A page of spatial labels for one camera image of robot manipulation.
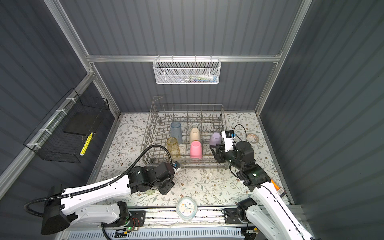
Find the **purple cup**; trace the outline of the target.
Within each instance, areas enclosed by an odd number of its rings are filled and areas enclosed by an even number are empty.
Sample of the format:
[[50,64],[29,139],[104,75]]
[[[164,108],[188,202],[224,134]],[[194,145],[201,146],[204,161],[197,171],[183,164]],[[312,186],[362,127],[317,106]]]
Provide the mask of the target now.
[[216,146],[222,143],[222,135],[218,132],[215,132],[211,135],[209,145]]

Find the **pink cup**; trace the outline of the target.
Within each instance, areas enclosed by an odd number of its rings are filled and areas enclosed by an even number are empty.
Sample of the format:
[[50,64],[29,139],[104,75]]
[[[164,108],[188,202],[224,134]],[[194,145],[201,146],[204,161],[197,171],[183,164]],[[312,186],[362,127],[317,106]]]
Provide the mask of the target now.
[[190,158],[197,161],[203,158],[203,149],[200,141],[193,141],[190,147]]

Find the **yellow transparent cup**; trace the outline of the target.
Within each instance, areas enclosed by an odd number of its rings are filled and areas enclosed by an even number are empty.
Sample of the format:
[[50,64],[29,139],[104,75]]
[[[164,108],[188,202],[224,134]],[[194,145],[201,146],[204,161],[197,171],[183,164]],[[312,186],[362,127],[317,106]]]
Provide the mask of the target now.
[[178,159],[181,157],[179,143],[176,138],[170,137],[167,139],[167,149],[173,159]]

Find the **beige cup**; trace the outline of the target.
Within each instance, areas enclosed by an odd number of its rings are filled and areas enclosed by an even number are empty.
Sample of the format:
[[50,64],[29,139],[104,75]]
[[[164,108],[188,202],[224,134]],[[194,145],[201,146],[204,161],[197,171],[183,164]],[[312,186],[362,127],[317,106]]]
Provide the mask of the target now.
[[201,141],[201,133],[198,128],[192,128],[190,131],[190,143],[194,141]]

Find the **blue textured cup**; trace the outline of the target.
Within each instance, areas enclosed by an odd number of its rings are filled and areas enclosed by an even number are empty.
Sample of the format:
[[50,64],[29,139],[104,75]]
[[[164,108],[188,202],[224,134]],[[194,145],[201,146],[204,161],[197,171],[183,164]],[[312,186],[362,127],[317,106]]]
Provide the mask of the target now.
[[183,143],[183,136],[182,136],[182,125],[180,122],[173,121],[170,125],[170,136],[172,138],[176,138],[178,141],[178,144]]

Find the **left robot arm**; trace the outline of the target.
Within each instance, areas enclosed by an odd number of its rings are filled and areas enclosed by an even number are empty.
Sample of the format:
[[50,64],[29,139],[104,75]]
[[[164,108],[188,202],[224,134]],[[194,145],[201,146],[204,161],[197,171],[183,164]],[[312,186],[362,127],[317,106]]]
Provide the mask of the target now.
[[[168,160],[155,167],[138,166],[141,158],[153,148],[164,150]],[[180,168],[180,163],[173,161],[166,147],[151,145],[120,175],[76,188],[52,187],[47,197],[31,200],[24,205],[24,210],[30,215],[42,218],[42,235],[56,234],[81,222],[121,226],[129,217],[125,204],[118,204],[117,209],[112,211],[89,208],[101,201],[137,192],[157,190],[166,195],[174,187],[173,179]]]

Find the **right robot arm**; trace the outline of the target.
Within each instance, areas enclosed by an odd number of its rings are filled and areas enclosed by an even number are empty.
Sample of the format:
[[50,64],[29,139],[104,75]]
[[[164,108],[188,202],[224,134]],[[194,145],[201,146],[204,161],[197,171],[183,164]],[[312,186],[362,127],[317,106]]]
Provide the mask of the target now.
[[237,204],[239,219],[255,225],[268,240],[315,239],[283,202],[268,174],[256,164],[250,143],[241,141],[229,150],[224,145],[210,149],[217,162],[238,170],[233,175],[252,193]]

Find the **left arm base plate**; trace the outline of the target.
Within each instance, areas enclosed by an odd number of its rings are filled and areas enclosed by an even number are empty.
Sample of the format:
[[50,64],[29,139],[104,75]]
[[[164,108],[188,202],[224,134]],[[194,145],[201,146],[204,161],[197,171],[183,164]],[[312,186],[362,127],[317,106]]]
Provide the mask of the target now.
[[104,224],[107,228],[133,228],[142,227],[146,218],[146,211],[125,211],[119,214],[119,218],[110,224]]

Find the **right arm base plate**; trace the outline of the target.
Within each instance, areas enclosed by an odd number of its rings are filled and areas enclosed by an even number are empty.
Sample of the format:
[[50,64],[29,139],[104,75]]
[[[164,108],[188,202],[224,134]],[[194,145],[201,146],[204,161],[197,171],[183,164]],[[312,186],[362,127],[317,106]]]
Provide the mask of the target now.
[[242,224],[237,208],[224,208],[221,210],[227,225]]

